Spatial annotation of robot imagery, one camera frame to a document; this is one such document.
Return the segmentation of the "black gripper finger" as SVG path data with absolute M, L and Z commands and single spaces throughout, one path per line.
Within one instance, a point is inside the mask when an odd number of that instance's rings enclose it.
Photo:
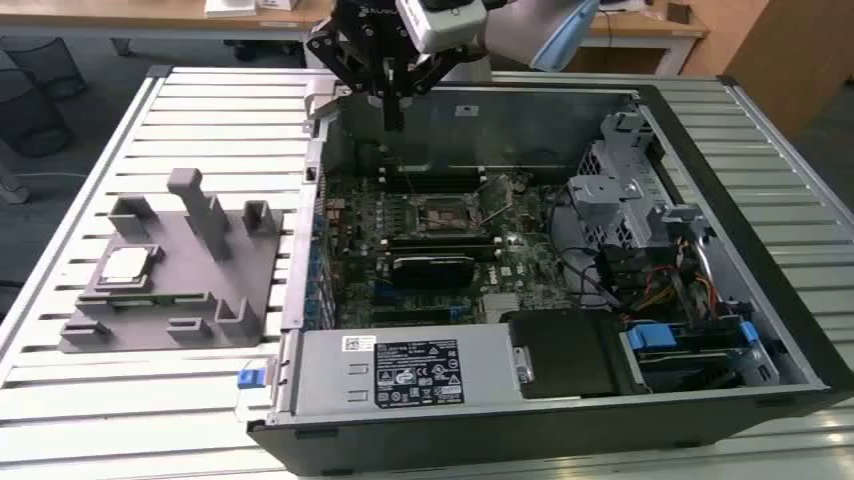
M 351 90 L 377 99 L 385 129 L 394 131 L 393 82 L 378 43 L 379 33 L 379 24 L 371 18 L 329 18 L 313 31 L 309 47 Z
M 405 128 L 403 106 L 405 98 L 426 95 L 453 68 L 470 61 L 470 47 L 461 45 L 414 63 L 415 57 L 395 58 L 393 61 L 393 130 Z

